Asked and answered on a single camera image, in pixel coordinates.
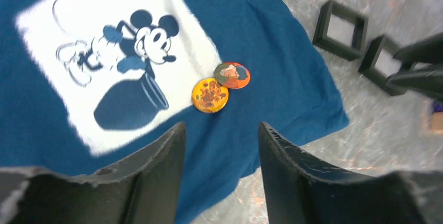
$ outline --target gray floor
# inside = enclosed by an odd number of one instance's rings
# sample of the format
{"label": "gray floor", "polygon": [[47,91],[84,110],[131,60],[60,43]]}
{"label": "gray floor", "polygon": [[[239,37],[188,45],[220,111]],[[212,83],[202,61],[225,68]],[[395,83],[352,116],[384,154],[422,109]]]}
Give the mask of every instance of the gray floor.
{"label": "gray floor", "polygon": [[[326,0],[283,0],[312,38],[320,6]],[[368,41],[388,33],[405,45],[443,31],[441,0],[338,0],[369,16]],[[334,23],[337,38],[349,28]],[[339,87],[351,124],[305,145],[304,149],[334,165],[369,175],[392,170],[443,170],[443,137],[427,130],[429,100],[408,92],[390,98],[347,62],[319,50]],[[237,190],[202,214],[200,223],[267,223],[261,171],[240,181]]]}

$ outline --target orange pin button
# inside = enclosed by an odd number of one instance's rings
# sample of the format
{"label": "orange pin button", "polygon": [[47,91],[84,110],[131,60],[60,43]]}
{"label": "orange pin button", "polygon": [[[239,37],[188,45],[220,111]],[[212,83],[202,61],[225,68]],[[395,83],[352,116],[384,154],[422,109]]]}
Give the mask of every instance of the orange pin button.
{"label": "orange pin button", "polygon": [[229,90],[215,78],[201,80],[192,91],[194,106],[204,113],[216,113],[228,102]]}
{"label": "orange pin button", "polygon": [[243,65],[235,62],[226,62],[218,65],[214,77],[223,86],[230,89],[245,87],[251,80],[251,74]]}

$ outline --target sunflower pin button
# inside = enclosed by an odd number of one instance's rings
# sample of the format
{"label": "sunflower pin button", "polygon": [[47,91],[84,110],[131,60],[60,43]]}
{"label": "sunflower pin button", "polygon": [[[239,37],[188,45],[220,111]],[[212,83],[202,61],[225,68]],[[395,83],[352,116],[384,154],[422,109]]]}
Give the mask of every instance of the sunflower pin button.
{"label": "sunflower pin button", "polygon": [[230,89],[245,87],[251,80],[251,74],[243,65],[235,62],[226,62],[218,65],[214,77],[223,86]]}
{"label": "sunflower pin button", "polygon": [[228,88],[223,87],[215,78],[201,80],[192,91],[194,106],[204,113],[216,113],[228,102]]}

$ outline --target black plastic frame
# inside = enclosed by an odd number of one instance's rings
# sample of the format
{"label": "black plastic frame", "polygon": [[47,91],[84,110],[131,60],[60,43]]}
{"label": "black plastic frame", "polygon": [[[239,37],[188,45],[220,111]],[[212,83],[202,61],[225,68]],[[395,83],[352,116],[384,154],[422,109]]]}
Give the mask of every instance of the black plastic frame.
{"label": "black plastic frame", "polygon": [[[186,126],[180,122],[92,175],[0,167],[0,205],[11,204],[0,222],[5,214],[8,224],[174,224],[185,148]],[[9,197],[14,192],[23,195]]]}
{"label": "black plastic frame", "polygon": [[443,101],[443,64],[434,64],[419,70],[398,72],[388,77],[388,84],[405,87],[428,97]]}
{"label": "black plastic frame", "polygon": [[258,137],[269,224],[443,223],[441,171],[370,177],[313,156],[267,123]]}
{"label": "black plastic frame", "polygon": [[393,58],[401,62],[443,63],[443,32],[402,47]]}
{"label": "black plastic frame", "polygon": [[[343,44],[328,36],[331,15],[346,20],[355,26],[351,46]],[[366,15],[344,6],[336,0],[328,0],[321,7],[312,44],[348,61],[361,58],[365,51],[368,20],[369,19]]]}
{"label": "black plastic frame", "polygon": [[[391,96],[403,95],[406,93],[407,89],[389,84],[388,77],[379,72],[375,68],[375,64],[382,50],[386,50],[390,54],[394,55],[394,53],[399,49],[400,47],[396,42],[394,42],[388,35],[382,34],[371,41],[368,51],[363,58],[362,64],[358,69],[361,74]],[[413,68],[413,66],[414,65],[411,63],[403,64],[399,71],[410,70]]]}

